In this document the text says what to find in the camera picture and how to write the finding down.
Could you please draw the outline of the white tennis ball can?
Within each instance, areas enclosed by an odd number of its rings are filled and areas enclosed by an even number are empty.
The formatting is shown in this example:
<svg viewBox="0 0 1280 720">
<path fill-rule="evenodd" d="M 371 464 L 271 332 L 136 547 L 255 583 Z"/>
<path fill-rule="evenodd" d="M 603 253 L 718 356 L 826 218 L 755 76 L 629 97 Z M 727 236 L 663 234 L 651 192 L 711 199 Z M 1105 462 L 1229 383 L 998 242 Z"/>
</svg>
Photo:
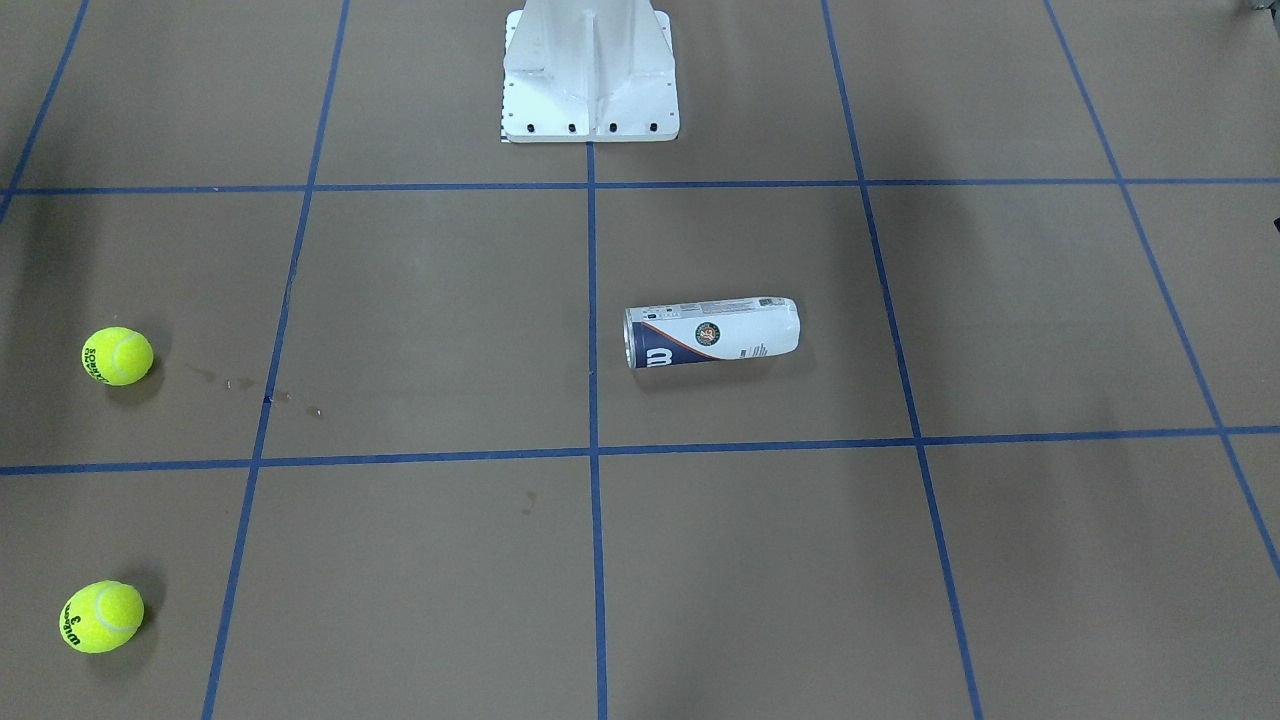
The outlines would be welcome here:
<svg viewBox="0 0 1280 720">
<path fill-rule="evenodd" d="M 632 369 L 737 361 L 795 351 L 801 328 L 786 297 L 660 304 L 623 311 L 623 346 Z"/>
</svg>

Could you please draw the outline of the Roland Garros yellow tennis ball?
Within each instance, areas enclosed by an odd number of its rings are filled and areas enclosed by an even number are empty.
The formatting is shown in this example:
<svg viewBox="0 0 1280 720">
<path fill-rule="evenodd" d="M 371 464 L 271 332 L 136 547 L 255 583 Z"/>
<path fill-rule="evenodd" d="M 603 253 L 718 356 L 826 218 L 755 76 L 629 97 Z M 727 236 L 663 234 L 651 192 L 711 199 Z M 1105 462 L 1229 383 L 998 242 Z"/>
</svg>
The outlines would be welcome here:
<svg viewBox="0 0 1280 720">
<path fill-rule="evenodd" d="M 155 352 L 147 338 L 125 327 L 93 332 L 83 343 L 84 372 L 105 386 L 123 387 L 142 380 L 151 370 Z"/>
</svg>

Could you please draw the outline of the Wilson yellow tennis ball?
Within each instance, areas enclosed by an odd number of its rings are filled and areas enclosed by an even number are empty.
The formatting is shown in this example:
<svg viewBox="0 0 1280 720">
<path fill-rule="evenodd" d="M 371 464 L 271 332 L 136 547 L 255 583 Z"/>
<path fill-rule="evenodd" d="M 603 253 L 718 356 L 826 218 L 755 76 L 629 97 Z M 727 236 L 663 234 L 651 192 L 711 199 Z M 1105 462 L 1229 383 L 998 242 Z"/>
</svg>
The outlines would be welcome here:
<svg viewBox="0 0 1280 720">
<path fill-rule="evenodd" d="M 70 648 L 105 653 L 131 641 L 143 619 L 145 602 L 133 585 L 102 580 L 70 596 L 59 612 L 59 630 Z"/>
</svg>

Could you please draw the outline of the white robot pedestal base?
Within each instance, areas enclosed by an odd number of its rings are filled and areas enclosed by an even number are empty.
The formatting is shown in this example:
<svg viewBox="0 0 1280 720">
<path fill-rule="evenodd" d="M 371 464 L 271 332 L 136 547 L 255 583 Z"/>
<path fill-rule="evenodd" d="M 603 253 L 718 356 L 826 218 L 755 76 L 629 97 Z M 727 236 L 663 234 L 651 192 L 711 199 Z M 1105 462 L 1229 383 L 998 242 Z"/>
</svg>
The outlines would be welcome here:
<svg viewBox="0 0 1280 720">
<path fill-rule="evenodd" d="M 640 143 L 678 137 L 671 18 L 649 1 L 526 1 L 504 22 L 500 138 Z"/>
</svg>

